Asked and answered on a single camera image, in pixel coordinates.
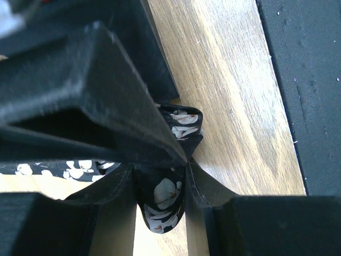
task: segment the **floral print cloth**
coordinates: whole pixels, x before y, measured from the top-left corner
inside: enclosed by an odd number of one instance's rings
[[[202,140],[202,113],[191,107],[157,105],[169,129],[189,159]],[[0,163],[0,173],[55,176],[68,180],[97,181],[120,165],[99,160],[64,161],[58,163]],[[158,169],[133,165],[137,202],[146,225],[154,233],[172,230],[184,213],[185,166]]]

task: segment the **light wood board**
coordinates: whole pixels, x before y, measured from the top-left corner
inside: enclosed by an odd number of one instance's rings
[[[305,194],[253,0],[149,0],[181,104],[204,113],[199,164],[240,194]],[[0,177],[0,191],[65,198],[89,183]],[[187,255],[185,220],[155,235],[137,214],[134,255]]]

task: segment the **folded cloth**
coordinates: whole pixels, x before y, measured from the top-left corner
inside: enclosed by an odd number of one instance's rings
[[[203,138],[202,113],[195,108],[177,105],[157,107],[189,160]],[[42,174],[78,181],[97,181],[120,165],[130,164],[103,160],[0,164],[0,173]],[[160,169],[134,164],[133,168],[135,194],[146,225],[154,233],[172,230],[184,213],[185,166]]]

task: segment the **wooden table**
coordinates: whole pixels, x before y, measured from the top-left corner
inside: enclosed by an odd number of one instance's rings
[[[254,0],[149,0],[181,104],[204,113],[200,165],[240,194],[305,194]],[[89,183],[0,177],[0,191],[65,198]],[[185,218],[155,235],[137,214],[134,255],[187,255]]]

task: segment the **floral fabric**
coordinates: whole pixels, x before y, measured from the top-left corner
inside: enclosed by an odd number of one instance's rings
[[[189,159],[202,140],[202,113],[191,107],[157,105],[169,129]],[[58,163],[0,163],[0,173],[55,176],[68,180],[97,181],[120,165],[99,160],[77,160]],[[185,166],[157,169],[133,166],[134,189],[144,221],[154,233],[172,230],[184,213]]]

